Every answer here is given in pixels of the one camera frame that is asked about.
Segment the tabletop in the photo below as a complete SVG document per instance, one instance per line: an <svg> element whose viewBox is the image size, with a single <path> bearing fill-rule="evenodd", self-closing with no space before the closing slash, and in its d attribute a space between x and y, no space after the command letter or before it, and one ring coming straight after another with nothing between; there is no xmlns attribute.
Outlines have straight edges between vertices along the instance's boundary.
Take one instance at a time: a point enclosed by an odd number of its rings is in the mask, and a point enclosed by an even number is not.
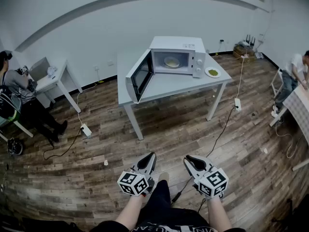
<svg viewBox="0 0 309 232"><path fill-rule="evenodd" d="M126 75L145 50L128 51L117 55L117 82L119 105L134 104L126 90ZM146 102L179 94L203 87L218 85L232 80L230 75L208 54L205 58L205 68L214 67L221 72L218 78L207 76L205 72L201 78L192 75L174 73L155 73L140 102Z"/></svg>
<svg viewBox="0 0 309 232"><path fill-rule="evenodd" d="M66 68L67 61L65 59L58 59L50 62L50 65L58 69L52 77L45 76L38 81L38 85L35 88L37 92L44 92L58 82Z"/></svg>
<svg viewBox="0 0 309 232"><path fill-rule="evenodd" d="M309 142L309 92L299 85L283 102Z"/></svg>

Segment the person in gray shirt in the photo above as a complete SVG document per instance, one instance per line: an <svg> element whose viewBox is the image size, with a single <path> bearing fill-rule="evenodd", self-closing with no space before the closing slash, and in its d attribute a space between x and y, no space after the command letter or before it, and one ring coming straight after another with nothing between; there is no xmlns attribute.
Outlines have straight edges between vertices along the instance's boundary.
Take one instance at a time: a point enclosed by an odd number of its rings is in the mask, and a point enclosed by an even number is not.
<svg viewBox="0 0 309 232"><path fill-rule="evenodd" d="M56 122L54 117L51 116L38 101L36 93L28 89L28 77L25 74L20 75L17 71L8 69L9 60L7 53L5 51L0 52L1 85L7 86L15 96L21 99L21 115L25 117L40 134L44 135L51 145L53 145L52 141L56 143L59 142L58 134L64 134L68 122L66 120L62 124ZM46 128L43 125L44 123L53 128L54 132Z"/></svg>

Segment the white t-shirt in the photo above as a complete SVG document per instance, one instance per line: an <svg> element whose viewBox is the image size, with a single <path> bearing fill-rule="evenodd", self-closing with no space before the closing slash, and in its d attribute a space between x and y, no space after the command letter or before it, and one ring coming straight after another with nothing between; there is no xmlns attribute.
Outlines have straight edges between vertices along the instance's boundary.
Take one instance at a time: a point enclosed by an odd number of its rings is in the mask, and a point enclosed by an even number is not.
<svg viewBox="0 0 309 232"><path fill-rule="evenodd" d="M303 56L301 54L294 54L293 57L287 61L285 67L283 68L283 70L287 71L288 74L295 79L295 76L292 74L293 65L296 66L297 73L306 71L306 66L303 63Z"/></svg>

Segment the green food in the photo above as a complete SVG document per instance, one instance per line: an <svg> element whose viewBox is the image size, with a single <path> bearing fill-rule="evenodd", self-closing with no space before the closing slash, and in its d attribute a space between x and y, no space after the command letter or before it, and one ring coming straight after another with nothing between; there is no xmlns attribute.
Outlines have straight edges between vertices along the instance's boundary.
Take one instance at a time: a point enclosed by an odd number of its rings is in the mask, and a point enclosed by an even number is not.
<svg viewBox="0 0 309 232"><path fill-rule="evenodd" d="M213 76L217 76L218 75L218 72L215 71L215 70L209 70L208 71L210 75L213 75Z"/></svg>

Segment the black t-shirt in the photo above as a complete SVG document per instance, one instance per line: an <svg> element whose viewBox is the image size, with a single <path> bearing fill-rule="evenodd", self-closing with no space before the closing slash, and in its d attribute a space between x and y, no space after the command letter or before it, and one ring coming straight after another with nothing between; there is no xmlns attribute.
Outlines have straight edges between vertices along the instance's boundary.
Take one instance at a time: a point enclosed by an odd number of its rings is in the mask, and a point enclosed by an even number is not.
<svg viewBox="0 0 309 232"><path fill-rule="evenodd" d="M124 225L116 221L100 223L91 232L128 232ZM165 209L138 224L134 232L215 232L202 216L193 210ZM234 228L226 232L245 232L243 229Z"/></svg>

